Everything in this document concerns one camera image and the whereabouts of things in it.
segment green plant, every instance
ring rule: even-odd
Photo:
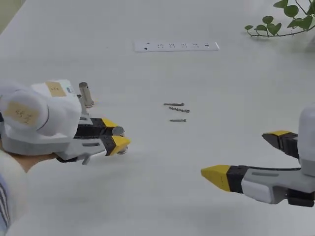
[[[297,0],[295,0],[296,5],[288,5],[288,0],[281,0],[273,5],[276,8],[283,9],[284,14],[292,19],[287,28],[298,28],[299,31],[297,32],[278,34],[282,27],[282,24],[274,23],[274,17],[272,16],[263,17],[262,22],[264,24],[258,25],[255,28],[252,25],[245,26],[245,30],[251,37],[282,37],[310,31],[311,29],[315,28],[315,24],[313,23],[315,19],[315,0],[308,1],[310,5],[307,11],[303,9],[303,7],[298,3]],[[300,9],[305,15],[304,18],[296,18]]]

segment metal screw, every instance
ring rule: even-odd
[[[172,122],[186,122],[186,119],[170,119]]]
[[[164,103],[165,106],[184,106],[184,103]]]
[[[176,108],[176,107],[169,107],[169,109],[174,110],[174,111],[179,111],[179,112],[186,112],[186,113],[190,112],[190,110],[179,109],[179,108]]]

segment power strip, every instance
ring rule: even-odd
[[[179,51],[218,51],[220,48],[216,42],[195,43],[165,43],[165,42],[140,42],[134,43],[134,51],[143,52],[179,52]]]

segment plant stem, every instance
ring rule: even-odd
[[[304,14],[307,15],[307,14],[306,14],[306,11],[305,11],[305,10],[303,9],[303,7],[297,2],[297,0],[295,0],[295,2],[296,2],[296,4],[302,9],[302,11],[304,12]]]
[[[299,34],[299,33],[303,33],[303,32],[307,32],[307,31],[310,31],[311,29],[315,28],[315,25],[313,25],[312,27],[310,27],[308,30],[303,30],[303,31],[299,31],[299,32],[295,32],[295,33],[287,33],[287,34],[277,34],[277,35],[262,35],[262,34],[250,34],[251,37],[283,37],[283,36],[288,36],[288,35],[296,35],[296,34]]]

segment yellow label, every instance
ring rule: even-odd
[[[33,126],[39,117],[39,112],[18,102],[10,102],[4,112],[4,115],[11,117],[13,120]]]
[[[47,81],[46,85],[52,97],[66,97],[66,93],[60,83]]]

